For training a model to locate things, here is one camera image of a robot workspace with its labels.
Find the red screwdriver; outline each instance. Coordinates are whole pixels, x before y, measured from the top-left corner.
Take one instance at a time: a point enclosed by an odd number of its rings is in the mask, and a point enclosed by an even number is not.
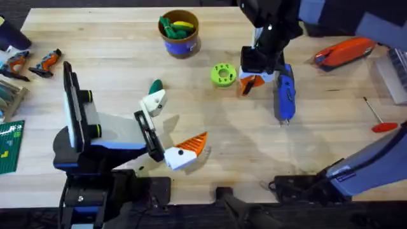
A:
[[[366,103],[368,104],[370,110],[372,110],[373,114],[375,114],[376,118],[380,121],[379,124],[375,125],[374,127],[372,127],[372,131],[374,133],[383,133],[383,132],[387,132],[390,130],[394,130],[395,128],[397,128],[399,126],[399,124],[397,123],[385,123],[383,122],[383,120],[377,115],[376,111],[373,109],[373,107],[370,105],[368,99],[366,97],[363,97],[363,99],[366,101]]]

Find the cutting mat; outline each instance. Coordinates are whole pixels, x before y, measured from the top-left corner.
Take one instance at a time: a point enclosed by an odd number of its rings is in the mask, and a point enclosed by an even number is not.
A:
[[[16,171],[23,129],[24,121],[0,125],[0,174]]]

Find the black floor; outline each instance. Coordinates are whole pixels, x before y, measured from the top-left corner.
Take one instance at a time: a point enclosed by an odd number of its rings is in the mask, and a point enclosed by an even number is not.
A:
[[[377,229],[407,228],[407,202],[360,202],[335,207],[313,205],[264,205],[282,222],[302,229]],[[148,211],[140,219],[142,209],[135,208],[128,218],[128,229],[200,229],[233,228],[233,221],[222,207],[215,205],[180,205],[159,211]],[[45,229],[57,227],[56,209],[0,210],[2,229]]]

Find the black cable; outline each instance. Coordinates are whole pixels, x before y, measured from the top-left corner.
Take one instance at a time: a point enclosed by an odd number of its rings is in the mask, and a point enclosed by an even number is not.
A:
[[[64,188],[62,189],[61,198],[59,199],[59,206],[58,206],[58,229],[61,229],[61,224],[62,224],[62,211],[63,211],[63,208],[64,208],[65,195],[66,195],[66,191],[67,191],[67,189],[68,189],[68,184],[69,184],[70,178],[71,178],[71,177],[67,175]]]
[[[338,174],[335,174],[330,177],[326,177],[315,184],[313,184],[311,187],[309,187],[307,190],[303,191],[301,193],[300,198],[307,197],[309,194],[311,194],[312,190],[316,189],[318,186],[331,181],[333,179],[336,179],[341,176],[346,176],[351,173],[354,173],[358,170],[361,170],[363,168],[366,168],[367,166],[375,163],[377,160],[381,159],[383,156],[385,156],[388,152],[390,152],[400,141],[403,139],[403,137],[407,134],[407,121],[401,124],[401,128],[399,132],[375,155],[372,156],[369,160],[366,160],[363,163],[360,163],[359,165],[356,165],[355,167],[344,170],[343,172],[340,172]]]
[[[149,207],[145,208],[145,210],[140,212],[140,216],[139,219],[137,220],[137,223],[135,224],[135,228],[134,229],[138,229],[141,219],[146,215],[146,212],[149,210]]]

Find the yellow object in cup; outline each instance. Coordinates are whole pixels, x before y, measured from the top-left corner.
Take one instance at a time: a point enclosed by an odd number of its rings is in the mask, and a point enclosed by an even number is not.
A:
[[[189,28],[193,29],[193,24],[191,24],[189,22],[176,21],[173,24],[174,25],[180,25],[180,26],[186,26],[186,27],[189,27]]]

